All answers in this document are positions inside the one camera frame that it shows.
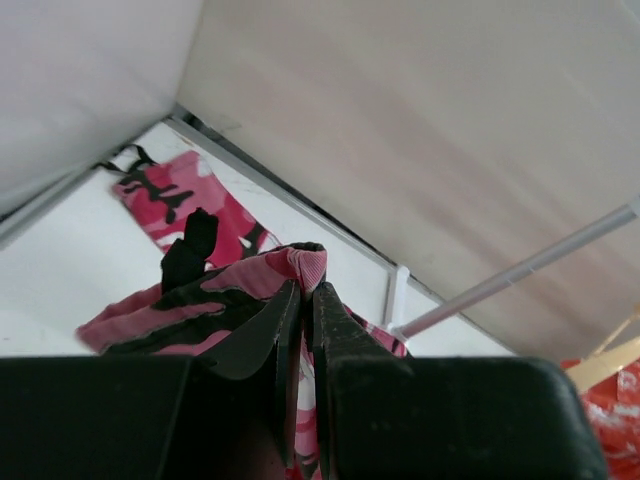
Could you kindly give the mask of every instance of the black strap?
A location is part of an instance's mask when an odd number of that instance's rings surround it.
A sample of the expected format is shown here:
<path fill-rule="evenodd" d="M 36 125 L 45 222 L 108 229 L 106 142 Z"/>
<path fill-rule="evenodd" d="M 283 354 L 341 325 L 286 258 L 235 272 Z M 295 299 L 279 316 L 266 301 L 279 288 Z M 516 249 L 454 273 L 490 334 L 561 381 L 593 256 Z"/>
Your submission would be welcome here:
<path fill-rule="evenodd" d="M 166 253 L 162 267 L 162 293 L 191 283 L 204 274 L 218 235 L 218 217 L 198 208 L 189 217 L 184 239 L 176 240 Z"/>
<path fill-rule="evenodd" d="M 143 167 L 151 167 L 153 165 L 157 165 L 158 164 L 155 160 L 153 160 L 149 156 L 149 154 L 145 151 L 144 148 L 142 148 L 140 145 L 136 145 L 134 143 L 131 143 L 131 144 L 128 144 L 128 145 L 125 145 L 124 147 L 122 147 L 122 149 L 118 152 L 118 155 L 120 153 L 124 152 L 127 148 L 135 148 L 136 149 L 136 153 L 138 154 L 138 160 L 133 162 L 129 166 L 129 168 L 127 168 L 126 170 L 122 170 L 120 167 L 118 167 L 112 161 L 100 163 L 99 166 L 103 167 L 105 170 L 109 170 L 110 172 L 121 173 L 123 175 L 129 175 L 129 174 L 131 174 L 133 172 L 136 172 L 138 170 L 142 170 Z"/>

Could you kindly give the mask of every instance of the metal rod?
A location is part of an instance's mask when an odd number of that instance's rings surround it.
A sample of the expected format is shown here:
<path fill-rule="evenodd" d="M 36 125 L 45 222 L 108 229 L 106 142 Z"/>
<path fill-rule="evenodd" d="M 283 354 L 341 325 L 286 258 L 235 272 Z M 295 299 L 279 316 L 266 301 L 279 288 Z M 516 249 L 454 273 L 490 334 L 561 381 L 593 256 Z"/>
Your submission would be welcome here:
<path fill-rule="evenodd" d="M 605 215 L 600 220 L 587 225 L 565 239 L 545 248 L 541 252 L 523 260 L 513 267 L 494 275 L 493 277 L 461 293 L 457 297 L 443 303 L 439 307 L 425 313 L 411 322 L 397 327 L 395 334 L 400 338 L 410 338 L 423 330 L 445 320 L 465 308 L 471 307 L 491 295 L 513 285 L 519 280 L 531 275 L 536 270 L 546 267 L 550 263 L 565 255 L 593 242 L 594 240 L 612 232 L 640 216 L 640 197 L 632 202 Z"/>

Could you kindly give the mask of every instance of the white panel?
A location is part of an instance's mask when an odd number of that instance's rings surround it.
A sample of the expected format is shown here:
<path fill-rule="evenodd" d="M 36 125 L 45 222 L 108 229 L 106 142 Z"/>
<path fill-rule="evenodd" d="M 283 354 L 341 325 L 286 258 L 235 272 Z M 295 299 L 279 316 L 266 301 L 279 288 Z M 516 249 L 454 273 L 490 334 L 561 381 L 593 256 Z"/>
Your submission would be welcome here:
<path fill-rule="evenodd" d="M 450 298 L 637 193 L 639 52 L 620 0 L 208 0 L 178 98 Z M 584 354 L 640 301 L 638 241 L 468 314 Z"/>
<path fill-rule="evenodd" d="M 173 105 L 202 0 L 0 4 L 0 213 Z"/>

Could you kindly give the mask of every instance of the pink camouflage fabric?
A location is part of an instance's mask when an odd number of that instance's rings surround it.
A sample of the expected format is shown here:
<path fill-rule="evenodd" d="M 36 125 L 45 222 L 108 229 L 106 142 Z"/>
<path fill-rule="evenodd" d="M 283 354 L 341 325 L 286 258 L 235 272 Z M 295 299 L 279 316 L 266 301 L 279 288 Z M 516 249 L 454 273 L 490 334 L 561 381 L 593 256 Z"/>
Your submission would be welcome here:
<path fill-rule="evenodd" d="M 216 245 L 208 259 L 214 269 L 190 284 L 188 292 L 177 288 L 162 295 L 161 284 L 157 284 L 109 305 L 78 328 L 78 337 L 100 354 L 206 354 L 257 314 L 286 280 L 296 280 L 308 299 L 325 277 L 327 252 L 317 244 L 278 246 L 258 254 L 279 242 L 231 196 L 195 151 L 133 172 L 113 190 L 165 253 L 183 237 L 186 219 L 197 208 L 215 215 L 219 224 Z M 407 354 L 395 337 L 348 307 L 347 311 L 387 350 L 399 357 Z M 295 438 L 297 467 L 288 478 L 321 478 L 315 406 L 313 358 L 303 341 Z"/>
<path fill-rule="evenodd" d="M 167 252 L 198 207 L 218 218 L 216 248 L 208 262 L 229 265 L 278 245 L 275 237 L 233 198 L 198 152 L 129 173 L 113 186 L 142 229 Z"/>

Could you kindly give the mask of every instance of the white floor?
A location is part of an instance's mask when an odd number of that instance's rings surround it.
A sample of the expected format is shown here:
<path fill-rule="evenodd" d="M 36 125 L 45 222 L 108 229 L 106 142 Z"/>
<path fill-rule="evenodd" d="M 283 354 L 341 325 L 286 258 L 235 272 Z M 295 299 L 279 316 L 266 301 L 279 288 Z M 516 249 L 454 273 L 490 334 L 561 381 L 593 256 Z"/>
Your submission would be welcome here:
<path fill-rule="evenodd" d="M 346 240 L 315 213 L 293 208 L 269 182 L 258 180 L 267 191 L 234 170 L 228 163 L 237 167 L 237 160 L 217 145 L 180 131 L 191 140 L 160 123 L 137 143 L 159 162 L 197 150 L 225 187 L 281 242 L 324 244 L 327 278 L 340 297 L 367 320 L 382 321 L 391 265 Z M 126 164 L 132 158 L 132 153 L 124 153 L 119 161 Z M 246 166 L 239 170 L 247 171 Z M 107 304 L 159 281 L 162 254 L 110 194 L 116 180 L 112 173 L 95 171 L 0 252 L 0 355 L 89 353 L 76 341 L 75 328 Z M 436 305 L 410 285 L 405 321 Z M 460 318 L 414 337 L 409 348 L 417 356 L 512 354 Z"/>

